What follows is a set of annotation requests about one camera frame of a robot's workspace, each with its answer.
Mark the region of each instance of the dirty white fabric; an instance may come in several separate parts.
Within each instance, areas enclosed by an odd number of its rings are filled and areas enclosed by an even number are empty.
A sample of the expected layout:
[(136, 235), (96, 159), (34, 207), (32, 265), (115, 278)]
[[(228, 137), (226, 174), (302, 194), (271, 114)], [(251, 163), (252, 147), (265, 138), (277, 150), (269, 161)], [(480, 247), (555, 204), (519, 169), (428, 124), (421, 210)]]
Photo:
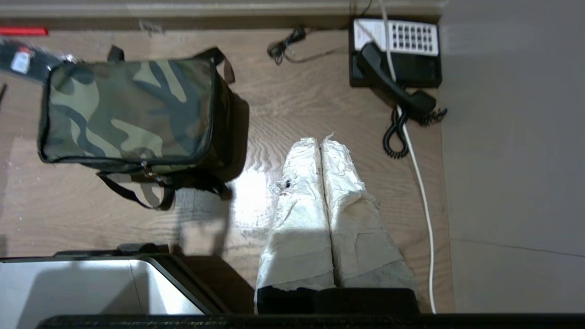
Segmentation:
[(349, 150), (327, 137), (321, 143), (325, 196), (335, 275), (342, 287), (407, 287), (415, 277), (380, 221)]
[(274, 191), (278, 206), (260, 254), (256, 289), (335, 287), (321, 153), (314, 138), (303, 138), (293, 145)]

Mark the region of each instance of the zipper pull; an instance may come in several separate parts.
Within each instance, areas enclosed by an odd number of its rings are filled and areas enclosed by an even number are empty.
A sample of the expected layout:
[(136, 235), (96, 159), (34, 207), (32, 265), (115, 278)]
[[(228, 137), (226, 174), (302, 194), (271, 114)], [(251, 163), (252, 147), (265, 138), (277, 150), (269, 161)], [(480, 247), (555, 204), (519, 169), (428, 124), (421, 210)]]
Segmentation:
[(140, 163), (140, 165), (142, 166), (142, 170), (144, 171), (144, 175), (146, 177), (153, 177), (154, 176), (154, 173), (152, 172), (152, 169), (148, 166), (148, 162), (142, 161)]

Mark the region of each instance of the wooden floor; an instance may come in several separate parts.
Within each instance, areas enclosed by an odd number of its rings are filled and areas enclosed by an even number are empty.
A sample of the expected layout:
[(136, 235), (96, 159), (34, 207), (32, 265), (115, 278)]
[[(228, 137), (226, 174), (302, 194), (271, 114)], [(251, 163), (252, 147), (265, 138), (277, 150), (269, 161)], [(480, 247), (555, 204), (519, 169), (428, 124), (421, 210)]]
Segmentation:
[[(218, 295), (226, 304), (234, 311), (251, 311), (251, 300), (241, 303), (230, 296), (235, 290), (251, 296), (255, 286), (258, 255), (276, 202), (270, 186), (295, 141), (335, 132), (380, 202), (382, 219), (428, 305), (428, 233), (415, 173), (409, 157), (392, 160), (381, 146), (390, 108), (370, 90), (349, 87), (346, 32), (313, 33), (295, 45), (297, 58), (341, 48), (339, 53), (276, 66), (266, 47), (289, 33), (236, 30), (149, 37), (141, 32), (55, 32), (25, 39), (90, 61), (105, 60), (111, 44), (124, 48), (127, 60), (184, 57), (219, 46), (235, 69), (232, 89), (249, 104), (247, 155), (243, 172), (232, 182), (231, 202), (182, 191), (170, 211), (145, 210), (111, 192), (92, 169), (42, 164), (36, 149), (42, 86), (0, 74), (0, 83), (9, 84), (0, 104), (0, 256), (49, 256), (131, 242), (177, 245), (206, 283), (223, 289)], [(436, 306), (438, 312), (453, 312), (441, 128), (410, 122), (408, 127), (435, 233)]]

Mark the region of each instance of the tangled cord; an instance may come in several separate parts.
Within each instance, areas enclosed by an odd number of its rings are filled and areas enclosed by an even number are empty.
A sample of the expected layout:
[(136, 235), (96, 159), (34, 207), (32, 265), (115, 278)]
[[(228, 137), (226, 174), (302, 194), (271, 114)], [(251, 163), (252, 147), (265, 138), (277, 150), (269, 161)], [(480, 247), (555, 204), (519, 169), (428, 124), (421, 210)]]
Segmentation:
[[(417, 119), (416, 121), (421, 126), (428, 127), (443, 120), (446, 114), (447, 114), (446, 108), (439, 109), (438, 112), (431, 112), (423, 116), (421, 119)], [(394, 111), (392, 112), (392, 124), (390, 125), (388, 130), (386, 130), (384, 138), (382, 139), (382, 147), (384, 148), (384, 151), (389, 157), (393, 159), (402, 159), (403, 157), (408, 155), (409, 152), (408, 144), (406, 143), (406, 136), (404, 135), (404, 129), (402, 128), (407, 121), (408, 116), (406, 114), (406, 111), (402, 113), (402, 116), (399, 116), (398, 110), (394, 109)], [(390, 146), (390, 138), (395, 133), (398, 136), (398, 140), (400, 140), (400, 142), (402, 143), (402, 149), (398, 152), (393, 150), (392, 147)]]
[(283, 59), (287, 57), (286, 51), (289, 45), (303, 41), (307, 37), (305, 28), (302, 26), (296, 27), (292, 31), (293, 32), (283, 40), (275, 41), (268, 45), (266, 52), (268, 53), (268, 56), (274, 60), (276, 65), (282, 64)]

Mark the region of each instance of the camouflage bag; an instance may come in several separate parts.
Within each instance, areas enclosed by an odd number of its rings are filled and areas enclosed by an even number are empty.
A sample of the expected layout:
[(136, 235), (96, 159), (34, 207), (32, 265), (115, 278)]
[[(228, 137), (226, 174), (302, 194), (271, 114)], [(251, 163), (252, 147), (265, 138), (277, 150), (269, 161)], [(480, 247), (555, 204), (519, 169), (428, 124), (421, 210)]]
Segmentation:
[[(216, 66), (225, 62), (224, 77)], [(45, 85), (37, 145), (45, 163), (81, 163), (122, 197), (136, 194), (108, 178), (142, 177), (164, 187), (168, 209), (182, 187), (229, 194), (209, 173), (230, 164), (228, 88), (233, 70), (217, 48), (187, 59), (125, 62), (112, 47), (108, 62), (65, 63)]]

